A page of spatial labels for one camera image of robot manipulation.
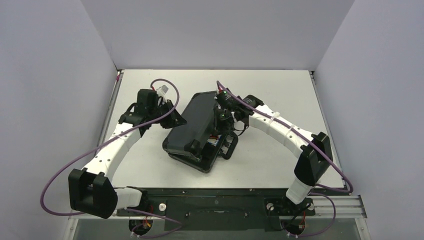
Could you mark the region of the blue ace card box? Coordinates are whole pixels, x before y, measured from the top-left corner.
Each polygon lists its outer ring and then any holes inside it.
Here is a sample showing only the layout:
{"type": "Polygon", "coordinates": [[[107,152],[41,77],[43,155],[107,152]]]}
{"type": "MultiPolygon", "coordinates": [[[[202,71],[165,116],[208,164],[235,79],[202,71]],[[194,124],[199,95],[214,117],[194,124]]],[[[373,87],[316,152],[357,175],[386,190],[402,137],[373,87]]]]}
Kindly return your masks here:
{"type": "Polygon", "coordinates": [[[218,136],[211,135],[207,139],[207,143],[210,144],[210,145],[213,145],[214,147],[216,147],[218,145],[220,139],[221,139],[221,135],[218,135],[218,136]]]}

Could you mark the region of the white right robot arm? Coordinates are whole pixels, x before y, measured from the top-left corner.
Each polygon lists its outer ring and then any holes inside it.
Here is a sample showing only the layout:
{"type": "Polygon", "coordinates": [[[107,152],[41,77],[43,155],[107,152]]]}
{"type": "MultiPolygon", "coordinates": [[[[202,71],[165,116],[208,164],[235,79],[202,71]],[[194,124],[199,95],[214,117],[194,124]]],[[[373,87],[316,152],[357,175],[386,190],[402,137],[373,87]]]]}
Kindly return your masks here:
{"type": "Polygon", "coordinates": [[[282,208],[294,214],[308,209],[306,197],[333,162],[330,138],[320,132],[304,130],[280,116],[253,95],[241,99],[229,90],[218,90],[214,97],[215,129],[224,132],[242,122],[258,129],[286,147],[296,158],[294,180],[282,198],[282,208]]]}

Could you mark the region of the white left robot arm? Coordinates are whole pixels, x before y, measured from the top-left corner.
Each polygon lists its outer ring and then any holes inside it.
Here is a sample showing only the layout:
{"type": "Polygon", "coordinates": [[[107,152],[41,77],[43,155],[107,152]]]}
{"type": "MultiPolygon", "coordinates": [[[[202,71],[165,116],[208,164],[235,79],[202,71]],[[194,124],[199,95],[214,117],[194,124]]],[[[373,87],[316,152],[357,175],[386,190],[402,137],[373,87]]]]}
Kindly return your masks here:
{"type": "Polygon", "coordinates": [[[112,179],[131,147],[153,124],[171,129],[187,123],[172,101],[167,99],[167,91],[165,85],[139,90],[136,102],[120,116],[108,144],[101,147],[82,169],[73,169],[69,173],[72,210],[103,219],[125,208],[130,208],[136,215],[143,215],[149,210],[149,201],[143,197],[142,190],[114,187],[112,179]]]}

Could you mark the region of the black poker set case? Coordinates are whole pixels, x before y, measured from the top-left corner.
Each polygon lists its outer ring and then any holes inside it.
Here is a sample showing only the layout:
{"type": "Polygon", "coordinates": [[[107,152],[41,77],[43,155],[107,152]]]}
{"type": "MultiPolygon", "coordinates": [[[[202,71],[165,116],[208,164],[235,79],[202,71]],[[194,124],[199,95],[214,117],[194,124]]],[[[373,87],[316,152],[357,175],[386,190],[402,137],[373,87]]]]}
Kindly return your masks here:
{"type": "Polygon", "coordinates": [[[214,131],[215,96],[215,91],[195,93],[181,114],[187,124],[172,128],[162,142],[172,159],[203,173],[211,171],[216,158],[230,159],[239,141],[231,131],[221,135],[217,146],[207,143],[214,131]]]}

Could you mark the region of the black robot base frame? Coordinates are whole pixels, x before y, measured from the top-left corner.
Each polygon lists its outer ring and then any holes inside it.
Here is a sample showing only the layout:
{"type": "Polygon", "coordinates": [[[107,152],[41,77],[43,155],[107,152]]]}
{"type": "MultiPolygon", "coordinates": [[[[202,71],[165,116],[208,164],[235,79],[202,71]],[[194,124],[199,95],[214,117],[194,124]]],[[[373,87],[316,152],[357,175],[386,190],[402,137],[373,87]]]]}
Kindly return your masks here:
{"type": "Polygon", "coordinates": [[[120,209],[119,217],[152,220],[166,217],[165,230],[279,232],[298,227],[303,216],[317,216],[313,197],[342,196],[341,192],[314,189],[294,204],[285,188],[146,188],[140,206],[120,209]]]}

